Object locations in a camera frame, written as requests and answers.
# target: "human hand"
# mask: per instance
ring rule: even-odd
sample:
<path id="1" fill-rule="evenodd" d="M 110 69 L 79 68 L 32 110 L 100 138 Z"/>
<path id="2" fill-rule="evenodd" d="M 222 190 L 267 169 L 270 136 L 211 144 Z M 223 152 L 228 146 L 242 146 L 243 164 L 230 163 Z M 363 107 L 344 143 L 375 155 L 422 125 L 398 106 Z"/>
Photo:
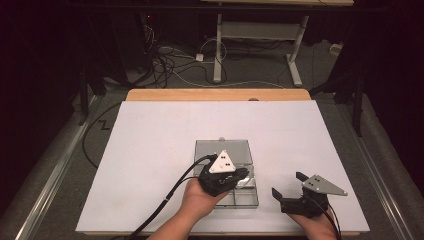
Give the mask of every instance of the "human hand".
<path id="1" fill-rule="evenodd" d="M 333 213 L 330 211 L 330 209 L 327 210 L 327 213 L 334 221 Z M 305 216 L 296 214 L 287 215 L 303 228 L 306 233 L 306 237 L 308 237 L 309 240 L 337 239 L 333 225 L 324 214 L 319 217 L 312 218 L 307 218 Z"/>
<path id="2" fill-rule="evenodd" d="M 207 216 L 215 208 L 215 205 L 223 199 L 228 192 L 212 197 L 203 191 L 197 178 L 187 182 L 184 197 L 178 214 L 188 216 L 194 221 L 199 221 Z"/>

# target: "cable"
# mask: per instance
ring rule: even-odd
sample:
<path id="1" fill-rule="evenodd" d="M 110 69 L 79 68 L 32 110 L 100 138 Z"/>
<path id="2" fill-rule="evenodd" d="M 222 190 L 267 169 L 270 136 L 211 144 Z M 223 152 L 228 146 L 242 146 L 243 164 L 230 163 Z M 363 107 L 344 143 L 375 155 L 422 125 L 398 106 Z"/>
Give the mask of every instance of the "cable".
<path id="1" fill-rule="evenodd" d="M 180 74 L 180 73 L 182 73 L 184 71 L 187 71 L 188 69 L 195 68 L 195 67 L 202 68 L 203 69 L 203 72 L 205 73 L 205 79 L 206 79 L 207 82 L 209 82 L 206 68 L 204 68 L 203 66 L 191 66 L 191 67 L 185 68 L 185 69 L 183 69 L 183 70 L 181 70 L 179 72 L 176 72 L 176 74 Z"/>
<path id="2" fill-rule="evenodd" d="M 292 65 L 292 64 L 294 64 L 294 62 L 291 62 L 291 63 L 289 63 L 289 62 L 287 62 L 287 64 L 288 64 L 288 66 L 283 70 L 283 71 L 281 71 L 281 73 L 279 73 L 278 74 L 278 76 L 277 76 L 277 81 L 278 81 L 278 86 L 280 86 L 280 76 L 281 75 L 283 75 L 285 72 L 287 72 L 287 70 L 289 70 L 290 69 L 290 66 Z"/>
<path id="3" fill-rule="evenodd" d="M 147 26 L 147 25 L 146 25 L 146 28 L 147 28 L 147 29 L 149 29 L 149 35 L 147 35 L 146 42 L 147 42 L 147 43 L 149 42 L 149 40 L 150 40 L 150 36 L 152 36 L 152 41 L 151 41 L 150 46 L 149 46 L 149 48 L 147 49 L 147 51 L 145 50 L 145 53 L 147 53 L 147 52 L 148 52 L 148 51 L 152 48 L 152 46 L 153 46 L 153 42 L 155 42 L 155 41 L 156 41 L 156 40 L 155 40 L 155 32 L 153 31 L 153 29 L 152 29 L 151 27 Z"/>
<path id="4" fill-rule="evenodd" d="M 118 238 L 124 238 L 124 240 L 125 240 L 125 237 L 124 237 L 124 236 L 116 236 L 116 237 L 112 237 L 112 238 L 110 238 L 109 240 L 116 240 L 116 239 L 118 239 Z"/>
<path id="5" fill-rule="evenodd" d="M 313 203 L 315 203 L 315 205 L 318 206 L 319 209 L 321 209 L 322 213 L 327 217 L 328 221 L 330 221 L 331 225 L 333 226 L 334 231 L 335 231 L 335 234 L 336 234 L 336 239 L 337 240 L 342 240 L 342 233 L 340 232 L 340 227 L 339 228 L 336 227 L 336 224 L 334 223 L 334 220 L 330 217 L 330 215 L 327 213 L 327 211 L 325 211 L 321 207 L 321 205 L 319 205 L 319 203 L 317 201 L 315 201 L 315 199 L 310 198 L 308 196 L 305 196 L 305 197 L 308 198 L 309 200 L 311 200 Z"/>
<path id="6" fill-rule="evenodd" d="M 207 40 L 205 43 L 203 43 L 202 47 L 200 47 L 199 53 L 202 53 L 203 47 L 205 47 L 205 45 L 208 42 L 211 42 L 211 41 L 216 41 L 217 43 L 220 43 L 224 47 L 224 56 L 221 58 L 221 61 L 224 60 L 225 57 L 227 56 L 227 47 L 225 47 L 225 45 L 224 45 L 224 43 L 222 41 L 218 41 L 216 38 L 211 38 L 211 39 Z"/>
<path id="7" fill-rule="evenodd" d="M 137 234 L 139 234 L 147 225 L 149 225 L 149 223 L 151 221 L 153 221 L 153 219 L 155 219 L 155 217 L 162 211 L 162 209 L 165 207 L 165 205 L 169 202 L 169 200 L 171 199 L 172 195 L 174 195 L 175 190 L 177 190 L 177 188 L 181 185 L 181 183 L 183 183 L 185 180 L 188 180 L 190 178 L 185 178 L 185 176 L 191 171 L 193 170 L 193 168 L 199 164 L 200 162 L 209 159 L 211 161 L 214 161 L 218 156 L 216 154 L 213 155 L 206 155 L 204 157 L 199 158 L 197 161 L 195 161 L 193 163 L 193 165 L 191 165 L 187 171 L 185 171 L 185 173 L 180 177 L 180 179 L 177 181 L 177 183 L 174 185 L 174 187 L 171 189 L 171 191 L 169 191 L 168 195 L 166 195 L 165 199 L 162 201 L 162 203 L 158 206 L 158 208 L 156 208 L 156 210 L 152 213 L 152 215 L 150 215 L 150 217 L 143 223 L 141 224 L 140 227 L 138 227 L 133 233 L 131 233 L 128 238 L 126 238 L 125 240 L 131 240 L 134 237 L 137 236 Z"/>
<path id="8" fill-rule="evenodd" d="M 184 63 L 184 64 L 179 65 L 179 66 L 174 66 L 174 68 L 184 67 L 184 66 L 187 66 L 187 65 L 190 65 L 190 64 L 193 64 L 193 63 L 198 63 L 198 61 L 191 61 L 191 62 L 188 62 L 188 63 Z"/>
<path id="9" fill-rule="evenodd" d="M 328 5 L 325 2 L 322 2 L 321 0 L 318 0 L 318 1 L 328 7 Z"/>
<path id="10" fill-rule="evenodd" d="M 153 65 L 159 65 L 160 67 L 163 68 L 162 71 L 156 71 L 156 67 L 155 67 L 155 72 L 153 74 L 154 76 L 154 85 L 156 86 L 156 88 L 159 86 L 161 88 L 166 88 L 168 85 L 168 79 L 172 76 L 172 73 L 169 72 L 169 69 L 173 69 L 175 68 L 175 62 L 174 60 L 168 58 L 168 57 L 162 57 L 160 55 L 160 53 L 158 53 L 155 56 L 155 61 L 153 62 Z"/>
<path id="11" fill-rule="evenodd" d="M 162 37 L 164 39 L 165 38 L 168 38 L 169 39 L 169 42 L 173 42 L 173 43 L 176 43 L 176 44 L 179 44 L 179 45 L 184 45 L 186 47 L 189 47 L 189 48 L 193 49 L 193 51 L 197 51 L 198 50 L 198 48 L 197 48 L 198 46 L 193 46 L 193 45 L 188 44 L 186 42 L 180 41 L 180 40 L 178 40 L 178 39 L 176 39 L 176 38 L 174 38 L 174 37 L 172 37 L 172 36 L 170 36 L 170 35 L 168 35 L 166 33 L 162 33 Z"/>
<path id="12" fill-rule="evenodd" d="M 174 47 L 166 47 L 166 46 L 161 46 L 160 48 L 172 49 L 172 51 L 169 52 L 169 53 L 163 53 L 164 55 L 169 55 L 169 56 L 172 56 L 172 57 L 191 58 L 191 59 L 195 60 L 194 57 L 190 56 L 188 53 L 184 52 L 183 50 L 180 50 L 180 49 L 177 49 L 177 48 L 174 48 Z M 171 53 L 173 53 L 174 51 L 184 53 L 185 55 L 171 55 Z"/>
<path id="13" fill-rule="evenodd" d="M 190 69 L 190 68 L 194 68 L 194 67 L 201 67 L 201 68 L 203 68 L 203 69 L 205 69 L 204 67 L 202 67 L 202 66 L 192 66 L 192 67 L 189 67 L 189 68 L 187 68 L 187 69 L 184 69 L 184 70 L 182 70 L 182 71 L 180 71 L 180 72 L 184 72 L 185 70 L 188 70 L 188 69 Z M 175 74 L 180 80 L 182 80 L 183 82 L 185 82 L 185 83 L 187 83 L 187 84 L 189 84 L 189 85 L 192 85 L 192 86 L 196 86 L 196 87 L 203 87 L 203 88 L 219 88 L 219 87 L 231 87 L 231 86 L 237 86 L 237 85 L 244 85 L 244 84 L 250 84 L 250 83 L 260 83 L 260 84 L 265 84 L 265 85 L 271 85 L 271 86 L 274 86 L 274 87 L 277 87 L 277 88 L 284 88 L 284 87 L 281 87 L 280 85 L 278 85 L 278 84 L 274 84 L 274 83 L 269 83 L 269 82 L 263 82 L 263 81 L 246 81 L 246 82 L 239 82 L 239 83 L 231 83 L 231 84 L 223 84 L 223 85 L 219 85 L 219 83 L 213 83 L 213 84 L 215 84 L 215 85 L 213 85 L 213 86 L 207 86 L 207 85 L 201 85 L 201 84 L 197 84 L 197 83 L 192 83 L 192 82 L 189 82 L 189 81 L 187 81 L 187 80 L 185 80 L 183 77 L 181 77 L 181 75 L 179 75 L 179 73 L 180 72 L 175 72 L 174 70 L 172 70 L 172 69 L 168 69 L 168 71 L 170 71 L 170 72 L 172 72 L 173 74 Z"/>
<path id="14" fill-rule="evenodd" d="M 193 178 L 199 178 L 199 177 L 187 177 L 187 178 L 184 178 L 183 180 L 182 180 L 182 182 L 184 182 L 184 181 L 187 181 L 187 180 L 190 180 L 190 179 L 193 179 Z"/>
<path id="15" fill-rule="evenodd" d="M 82 137 L 82 151 L 83 151 L 83 153 L 84 153 L 84 155 L 85 155 L 85 158 L 87 159 L 87 161 L 94 167 L 94 168 L 99 168 L 99 166 L 98 165 L 96 165 L 95 163 L 94 163 L 94 161 L 88 156 L 88 153 L 87 153 L 87 149 L 85 148 L 85 139 L 87 138 L 87 135 L 88 135 L 88 133 L 90 132 L 90 130 L 91 130 L 91 128 L 94 126 L 94 124 L 95 123 L 97 123 L 97 121 L 101 118 L 101 117 L 103 117 L 103 115 L 105 115 L 107 112 L 109 112 L 110 110 L 112 110 L 113 108 L 115 108 L 115 107 L 117 107 L 117 106 L 119 106 L 119 105 L 121 105 L 121 102 L 120 103 L 116 103 L 116 104 L 114 104 L 114 105 L 112 105 L 111 107 L 109 107 L 108 109 L 106 109 L 106 111 L 104 111 L 102 114 L 100 114 L 100 116 L 98 116 L 91 124 L 90 124 L 90 126 L 88 126 L 88 128 L 87 128 L 87 131 L 85 131 L 85 133 L 84 133 L 84 135 L 83 135 L 83 137 Z"/>
<path id="16" fill-rule="evenodd" d="M 334 211 L 333 207 L 330 204 L 328 204 L 328 206 L 331 208 L 331 212 L 333 212 L 334 218 L 336 219 L 337 229 L 339 229 L 339 236 L 340 236 L 340 239 L 341 239 L 342 238 L 342 233 L 340 232 L 339 219 L 337 218 L 336 212 Z"/>
<path id="17" fill-rule="evenodd" d="M 228 41 L 227 43 L 225 43 L 226 50 L 228 52 L 226 59 L 233 60 L 233 61 L 242 60 L 242 59 L 248 57 L 251 53 L 261 52 L 261 51 L 264 51 L 264 50 L 274 50 L 274 49 L 277 49 L 284 42 L 282 40 L 272 40 L 272 41 L 266 41 L 266 42 L 265 41 L 259 41 L 259 40 L 253 40 L 253 41 L 250 41 L 249 42 L 246 39 L 241 39 L 240 41 L 237 41 L 237 40 L 231 39 L 231 38 L 222 38 L 222 41 L 223 42 L 224 42 L 224 40 L 225 41 Z M 242 48 L 231 48 L 231 47 L 229 47 L 229 45 L 230 45 L 231 42 L 236 43 L 238 45 L 243 45 L 245 47 L 245 49 L 242 49 Z M 231 58 L 231 57 L 229 57 L 229 53 L 231 52 L 231 50 L 235 50 L 237 52 L 245 51 L 245 53 L 241 57 Z M 212 50 L 212 51 L 207 52 L 207 53 L 208 54 L 209 53 L 214 53 L 215 51 L 216 50 Z"/>

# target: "dark background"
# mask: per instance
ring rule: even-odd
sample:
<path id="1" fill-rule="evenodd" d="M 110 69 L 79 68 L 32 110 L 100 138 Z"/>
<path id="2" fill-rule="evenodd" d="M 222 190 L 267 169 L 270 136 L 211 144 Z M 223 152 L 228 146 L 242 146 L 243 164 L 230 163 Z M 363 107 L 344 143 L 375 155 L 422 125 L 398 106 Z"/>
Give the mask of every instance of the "dark background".
<path id="1" fill-rule="evenodd" d="M 356 1 L 355 5 L 379 7 L 391 2 Z M 327 39 L 339 43 L 348 38 L 332 77 L 349 71 L 352 65 L 360 66 L 365 93 L 400 159 L 423 192 L 424 21 L 419 4 L 419 0 L 397 1 L 389 14 L 361 15 L 354 25 L 348 16 L 313 16 L 304 41 L 314 44 Z M 211 37 L 215 32 L 215 15 L 155 16 L 160 32 L 193 46 L 198 47 L 205 35 Z M 74 112 L 71 102 L 78 93 L 83 67 L 93 90 L 101 94 L 102 76 L 125 81 L 125 70 L 142 64 L 143 59 L 134 57 L 141 54 L 131 55 L 143 52 L 142 44 L 138 44 L 143 39 L 132 17 L 95 13 L 88 21 L 84 12 L 65 10 L 60 1 L 1 1 L 1 102 L 5 111 L 0 125 L 0 214 Z M 279 21 L 280 17 L 270 15 L 267 20 Z M 346 90 L 346 86 L 341 84 L 332 90 Z"/>

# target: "black wire bundle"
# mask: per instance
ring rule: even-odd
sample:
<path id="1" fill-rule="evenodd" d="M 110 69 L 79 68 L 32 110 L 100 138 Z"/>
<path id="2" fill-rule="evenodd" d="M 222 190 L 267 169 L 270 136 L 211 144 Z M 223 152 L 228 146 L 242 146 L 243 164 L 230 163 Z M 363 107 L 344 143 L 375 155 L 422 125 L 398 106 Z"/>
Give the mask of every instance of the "black wire bundle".
<path id="1" fill-rule="evenodd" d="M 150 217 L 143 223 L 140 225 L 140 227 L 138 227 L 133 233 L 131 233 L 127 238 L 125 238 L 125 240 L 131 240 L 134 237 L 137 236 L 137 234 L 139 234 L 147 225 L 149 225 L 149 223 L 151 221 L 153 221 L 153 219 L 155 219 L 155 217 L 162 211 L 162 209 L 165 207 L 165 205 L 168 203 L 168 201 L 171 199 L 171 197 L 174 195 L 175 190 L 177 190 L 177 188 L 181 185 L 181 183 L 183 183 L 185 180 L 187 180 L 188 178 L 185 178 L 187 176 L 187 174 L 193 170 L 193 168 L 199 164 L 200 162 L 209 159 L 211 161 L 215 160 L 218 156 L 216 154 L 213 155 L 206 155 L 204 157 L 199 158 L 197 161 L 195 161 L 193 163 L 193 165 L 191 165 L 187 171 L 185 171 L 185 173 L 181 176 L 181 178 L 177 181 L 177 183 L 174 185 L 174 187 L 171 189 L 171 191 L 169 191 L 168 195 L 166 195 L 165 199 L 162 201 L 162 203 L 156 208 L 156 210 L 152 213 L 152 215 L 150 215 Z"/>
<path id="2" fill-rule="evenodd" d="M 337 226 L 336 226 L 336 223 L 334 222 L 334 220 L 331 218 L 331 216 L 327 213 L 327 211 L 325 211 L 325 210 L 321 207 L 321 205 L 319 205 L 319 203 L 318 203 L 317 201 L 315 201 L 314 199 L 309 198 L 309 197 L 308 197 L 308 199 L 309 199 L 309 200 L 311 200 L 311 201 L 312 201 L 315 205 L 317 205 L 317 206 L 319 207 L 319 209 L 321 209 L 321 211 L 322 211 L 322 213 L 325 215 L 325 217 L 328 219 L 328 221 L 330 221 L 331 226 L 333 226 L 333 229 L 334 229 L 334 231 L 335 231 L 335 233 L 336 233 L 336 239 L 337 239 L 337 240 L 342 240 L 342 233 L 341 233 L 341 231 L 340 231 L 339 219 L 337 218 L 336 212 L 334 212 L 333 207 L 329 204 L 329 206 L 330 206 L 330 208 L 331 208 L 331 211 L 332 211 L 332 212 L 333 212 L 333 214 L 334 214 L 334 218 L 336 219 Z"/>
<path id="3" fill-rule="evenodd" d="M 158 48 L 161 47 L 163 39 L 158 40 L 159 41 L 159 45 Z M 283 43 L 283 41 L 268 41 L 265 43 L 254 43 L 254 42 L 248 42 L 243 40 L 242 42 L 238 42 L 235 40 L 228 40 L 230 42 L 233 42 L 235 44 L 235 47 L 231 48 L 231 49 L 227 49 L 227 50 L 233 50 L 233 51 L 245 51 L 245 55 L 242 58 L 237 58 L 237 59 L 231 59 L 229 58 L 229 60 L 241 60 L 244 59 L 245 57 L 247 57 L 250 53 L 253 52 L 260 52 L 260 51 L 264 51 L 264 50 L 273 50 L 276 49 L 278 47 L 281 46 L 281 44 Z M 175 74 L 180 74 L 182 72 L 185 72 L 189 69 L 194 69 L 194 68 L 200 68 L 201 70 L 203 70 L 204 72 L 204 76 L 205 76 L 205 81 L 211 85 L 222 85 L 227 81 L 227 71 L 225 69 L 225 67 L 223 66 L 221 60 L 217 59 L 215 55 L 215 48 L 212 47 L 210 51 L 205 52 L 205 55 L 211 55 L 210 57 L 213 57 L 217 60 L 218 64 L 221 65 L 221 69 L 223 71 L 223 79 L 220 82 L 214 82 L 211 81 L 208 77 L 208 72 L 207 69 L 205 67 L 203 67 L 199 61 L 196 60 L 192 60 L 189 61 L 187 63 L 181 64 L 181 65 L 176 65 L 174 60 L 172 58 L 181 58 L 184 56 L 179 56 L 179 55 L 175 55 L 173 54 L 173 52 L 175 51 L 175 48 L 171 48 L 171 50 L 169 52 L 166 53 L 160 53 L 159 51 L 156 52 L 155 57 L 153 58 L 153 76 L 154 76 L 154 82 L 144 85 L 144 87 L 147 86 L 151 86 L 151 85 L 155 85 L 156 87 L 160 87 L 160 88 L 166 88 L 167 87 L 167 81 L 169 80 L 169 78 L 175 73 Z"/>

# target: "gray floor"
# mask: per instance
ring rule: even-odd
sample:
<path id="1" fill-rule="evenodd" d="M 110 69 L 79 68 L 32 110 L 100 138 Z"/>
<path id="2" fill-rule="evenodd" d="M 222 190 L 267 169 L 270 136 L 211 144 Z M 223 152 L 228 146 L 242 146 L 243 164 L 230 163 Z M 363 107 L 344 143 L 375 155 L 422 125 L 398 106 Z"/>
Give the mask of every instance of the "gray floor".
<path id="1" fill-rule="evenodd" d="M 241 60 L 231 58 L 245 56 L 246 50 L 240 46 L 238 48 L 242 50 L 237 51 L 229 47 L 227 59 L 223 62 L 227 75 L 225 87 L 276 88 L 278 85 L 292 88 L 293 84 L 283 55 L 289 53 L 291 47 L 290 43 L 283 43 L 273 50 L 254 52 L 255 49 L 252 48 L 251 53 Z M 301 47 L 296 62 L 304 88 L 310 89 L 327 79 L 336 61 L 336 57 L 328 53 L 329 47 L 330 44 L 327 42 L 312 47 Z M 186 58 L 173 57 L 173 59 L 178 65 L 191 61 Z M 198 65 L 206 68 L 208 79 L 211 80 L 213 66 Z M 138 76 L 135 72 L 128 74 L 130 78 Z M 180 73 L 179 77 L 173 75 L 168 79 L 168 88 L 202 86 L 213 85 L 205 81 L 204 70 L 198 67 Z M 125 89 L 109 87 L 106 96 L 98 98 L 96 103 L 92 104 L 91 114 L 98 116 L 113 104 L 124 100 L 126 93 Z M 370 232 L 349 239 L 420 239 L 420 236 L 424 235 L 422 195 L 404 169 L 384 129 L 375 117 L 368 99 L 364 98 L 363 137 L 357 138 L 349 125 L 351 106 L 336 105 L 332 94 L 318 94 L 313 98 L 318 102 L 336 150 L 371 228 Z M 106 120 L 106 127 L 113 126 L 117 111 L 118 108 L 114 108 L 101 118 Z M 15 239 L 18 235 L 50 174 L 59 159 L 66 154 L 76 132 L 80 129 L 78 121 L 79 114 L 76 112 L 26 179 L 0 221 L 0 239 Z M 87 135 L 87 154 L 96 163 L 101 159 L 109 134 L 110 130 L 101 130 L 101 124 L 95 124 Z M 86 160 L 80 144 L 79 142 L 70 158 L 69 168 L 48 206 L 48 211 L 40 216 L 42 221 L 35 227 L 37 231 L 32 235 L 33 239 L 110 239 L 110 237 L 89 237 L 74 231 L 96 173 L 96 169 Z"/>

